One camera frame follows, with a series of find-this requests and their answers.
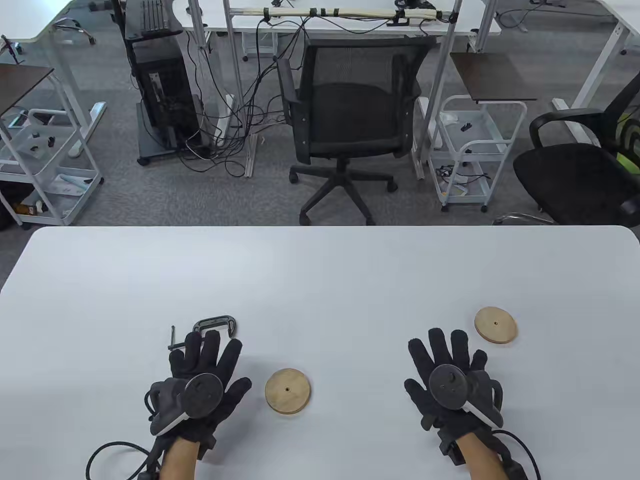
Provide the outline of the person's left hand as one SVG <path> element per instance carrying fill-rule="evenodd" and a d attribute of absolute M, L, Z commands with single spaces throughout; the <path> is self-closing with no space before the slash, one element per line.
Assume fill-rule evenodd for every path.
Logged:
<path fill-rule="evenodd" d="M 242 342 L 231 339 L 223 352 L 220 352 L 220 345 L 221 336 L 217 330 L 206 332 L 204 337 L 197 332 L 190 332 L 185 338 L 185 350 L 170 352 L 171 381 L 185 383 L 198 375 L 212 374 L 221 382 L 223 393 L 220 403 L 208 416 L 184 420 L 160 435 L 156 442 L 164 451 L 168 451 L 178 439 L 199 444 L 202 451 L 211 450 L 214 432 L 231 416 L 252 388 L 252 381 L 247 377 L 230 382 L 242 352 Z"/>

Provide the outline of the person's right hand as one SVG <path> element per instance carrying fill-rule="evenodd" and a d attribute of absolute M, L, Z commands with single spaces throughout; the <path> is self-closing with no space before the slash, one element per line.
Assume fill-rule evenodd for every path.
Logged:
<path fill-rule="evenodd" d="M 486 352 L 470 354 L 469 338 L 461 329 L 446 340 L 444 332 L 433 327 L 428 340 L 428 346 L 419 338 L 407 343 L 419 380 L 407 378 L 403 384 L 421 416 L 421 427 L 437 431 L 445 454 L 461 450 L 461 439 L 469 435 L 497 453 L 501 442 L 494 430 L 504 424 L 504 394 L 500 382 L 486 371 Z"/>

